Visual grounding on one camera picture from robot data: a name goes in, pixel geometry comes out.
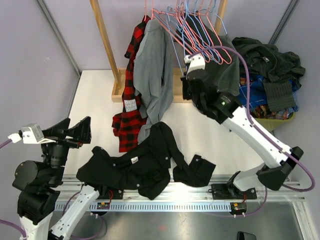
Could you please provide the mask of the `dark green t-shirt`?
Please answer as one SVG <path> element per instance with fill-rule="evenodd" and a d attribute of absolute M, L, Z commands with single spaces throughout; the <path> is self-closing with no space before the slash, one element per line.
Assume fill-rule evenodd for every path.
<path fill-rule="evenodd" d="M 213 83 L 218 93 L 227 93 L 237 97 L 240 80 L 240 59 L 228 35 L 219 38 L 218 44 L 197 49 L 190 55 L 202 54 L 205 59 L 205 69 L 194 71 L 207 71 L 213 76 Z"/>

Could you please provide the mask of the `grey shirt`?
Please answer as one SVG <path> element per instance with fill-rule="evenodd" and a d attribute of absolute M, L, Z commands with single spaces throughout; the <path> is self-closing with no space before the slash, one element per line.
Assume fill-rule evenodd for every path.
<path fill-rule="evenodd" d="M 160 122 L 173 102 L 173 57 L 166 30 L 156 19 L 146 24 L 144 36 L 134 60 L 133 85 L 141 95 L 140 114 L 146 118 L 137 140 L 142 143 L 153 125 Z"/>

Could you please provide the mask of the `blue checked shirt in basket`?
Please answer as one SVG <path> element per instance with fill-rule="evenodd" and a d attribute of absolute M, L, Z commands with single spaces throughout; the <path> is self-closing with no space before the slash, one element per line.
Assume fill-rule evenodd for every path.
<path fill-rule="evenodd" d="M 263 85 L 264 78 L 262 75 L 251 75 L 249 109 L 250 114 L 259 119 L 280 119 L 286 120 L 291 113 L 299 111 L 298 105 L 285 108 L 279 111 L 270 111 L 267 103 L 267 94 Z M 247 79 L 244 74 L 239 78 L 239 95 L 237 96 L 243 106 L 247 104 Z"/>

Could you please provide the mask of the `wooden clothes rack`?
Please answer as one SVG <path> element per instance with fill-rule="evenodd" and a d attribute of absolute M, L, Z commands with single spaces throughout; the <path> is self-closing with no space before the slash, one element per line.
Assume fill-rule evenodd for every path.
<path fill-rule="evenodd" d="M 111 91 L 111 100 L 114 103 L 120 103 L 122 102 L 122 93 L 123 93 L 124 84 L 125 84 L 125 69 L 117 67 L 99 2 L 97 0 L 90 0 L 90 4 L 91 4 L 91 8 L 96 20 L 96 24 L 101 36 L 101 40 L 102 40 L 102 43 L 111 67 L 111 71 L 114 77 L 113 88 Z M 227 5 L 228 5 L 227 0 L 221 0 L 219 2 L 217 19 L 215 20 L 215 24 L 214 24 L 214 30 L 216 31 L 216 33 L 219 33 L 221 30 L 221 27 L 223 26 L 223 18 L 225 15 L 225 11 L 227 9 Z M 174 68 L 173 69 L 173 102 L 188 103 L 189 102 L 188 100 L 183 99 L 182 82 L 180 80 L 180 76 L 181 76 L 180 70 L 178 68 Z"/>

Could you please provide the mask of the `dark striped shirt on pile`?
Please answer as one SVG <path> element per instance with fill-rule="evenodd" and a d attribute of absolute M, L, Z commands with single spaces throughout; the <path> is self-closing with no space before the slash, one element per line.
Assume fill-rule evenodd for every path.
<path fill-rule="evenodd" d="M 306 73 L 300 57 L 292 51 L 281 53 L 277 46 L 249 37 L 236 37 L 232 44 L 244 58 L 249 76 L 261 89 L 272 112 L 293 108 L 294 92 L 301 87 L 300 78 Z"/>

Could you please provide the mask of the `aluminium rail frame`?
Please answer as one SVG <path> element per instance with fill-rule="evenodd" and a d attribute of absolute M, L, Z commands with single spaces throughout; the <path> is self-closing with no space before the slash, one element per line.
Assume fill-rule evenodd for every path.
<path fill-rule="evenodd" d="M 63 184 L 56 190 L 60 191 L 59 201 L 68 200 L 73 194 L 80 191 L 82 183 L 76 179 L 74 174 L 68 174 L 63 178 Z M 213 195 L 210 192 L 211 187 L 191 187 L 180 182 L 174 182 L 173 179 L 167 187 L 156 197 L 154 202 L 163 203 L 195 203 L 195 202 L 213 202 Z M 124 203 L 146 202 L 151 200 L 141 196 L 137 190 L 113 190 L 112 201 Z M 304 202 L 305 195 L 301 192 L 293 191 L 281 187 L 278 191 L 269 190 L 267 193 L 268 202 Z"/>

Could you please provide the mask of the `black button shirt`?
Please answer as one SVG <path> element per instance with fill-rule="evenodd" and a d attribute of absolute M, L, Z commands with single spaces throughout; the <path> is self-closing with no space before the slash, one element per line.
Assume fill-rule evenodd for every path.
<path fill-rule="evenodd" d="M 154 200 L 170 180 L 195 188 L 206 187 L 215 168 L 215 164 L 197 154 L 187 163 L 172 129 L 158 122 L 142 143 L 122 156 L 110 156 L 95 146 L 76 178 L 93 187 L 137 190 L 141 196 Z"/>

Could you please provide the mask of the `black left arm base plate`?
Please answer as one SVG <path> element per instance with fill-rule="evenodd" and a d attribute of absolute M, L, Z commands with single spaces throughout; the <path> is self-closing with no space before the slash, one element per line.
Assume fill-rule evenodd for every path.
<path fill-rule="evenodd" d="M 109 200 L 110 198 L 112 200 L 122 200 L 124 190 L 123 189 L 117 189 L 113 187 L 108 186 L 100 186 L 98 189 L 99 197 L 98 200 Z"/>

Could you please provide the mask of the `green laundry basket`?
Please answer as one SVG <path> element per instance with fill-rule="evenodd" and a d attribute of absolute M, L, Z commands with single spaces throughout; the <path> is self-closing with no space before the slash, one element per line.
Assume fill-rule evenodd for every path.
<path fill-rule="evenodd" d="M 283 124 L 289 123 L 296 116 L 296 113 L 290 113 L 288 119 L 267 119 L 267 118 L 254 118 L 262 127 L 264 127 L 268 132 L 274 131 L 276 128 Z"/>

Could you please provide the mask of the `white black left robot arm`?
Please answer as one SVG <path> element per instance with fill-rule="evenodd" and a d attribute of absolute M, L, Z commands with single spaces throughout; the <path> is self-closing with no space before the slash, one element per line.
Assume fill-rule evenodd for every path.
<path fill-rule="evenodd" d="M 42 151 L 42 161 L 26 160 L 17 166 L 12 183 L 20 190 L 17 213 L 26 240 L 69 240 L 91 203 L 108 194 L 108 186 L 102 182 L 92 186 L 85 183 L 60 220 L 49 226 L 61 193 L 55 188 L 63 184 L 69 150 L 79 149 L 92 139 L 91 117 L 86 116 L 73 127 L 69 127 L 70 122 L 67 117 L 45 130 L 32 123 L 11 136 L 14 142 L 40 145 Z"/>

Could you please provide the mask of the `red black plaid shirt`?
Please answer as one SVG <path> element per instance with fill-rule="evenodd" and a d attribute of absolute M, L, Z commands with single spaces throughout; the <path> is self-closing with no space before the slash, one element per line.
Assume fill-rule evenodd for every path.
<path fill-rule="evenodd" d="M 140 113 L 143 103 L 142 98 L 139 94 L 135 94 L 134 60 L 150 19 L 148 15 L 144 16 L 141 23 L 134 28 L 130 43 L 124 54 L 124 57 L 128 59 L 128 64 L 125 69 L 124 90 L 121 96 L 123 108 L 121 113 L 113 116 L 111 125 L 113 134 L 119 139 L 120 153 L 128 152 L 138 145 L 140 129 L 147 121 Z"/>

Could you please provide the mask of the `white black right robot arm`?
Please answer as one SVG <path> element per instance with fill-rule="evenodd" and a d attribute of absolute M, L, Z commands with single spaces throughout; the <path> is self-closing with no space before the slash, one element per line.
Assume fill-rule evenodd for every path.
<path fill-rule="evenodd" d="M 303 150 L 280 142 L 257 121 L 250 120 L 237 97 L 218 91 L 209 83 L 210 79 L 203 69 L 184 73 L 181 77 L 183 99 L 192 100 L 200 113 L 237 134 L 263 160 L 263 164 L 255 168 L 237 171 L 226 183 L 228 195 L 239 198 L 245 191 L 262 186 L 278 191 L 296 166 L 290 157 L 299 160 Z"/>

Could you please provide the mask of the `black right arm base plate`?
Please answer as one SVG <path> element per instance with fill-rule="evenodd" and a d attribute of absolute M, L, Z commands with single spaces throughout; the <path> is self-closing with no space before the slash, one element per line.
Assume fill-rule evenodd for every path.
<path fill-rule="evenodd" d="M 256 200 L 257 193 L 255 188 L 241 191 L 233 186 L 227 186 L 226 183 L 213 183 L 211 190 L 214 200 Z"/>

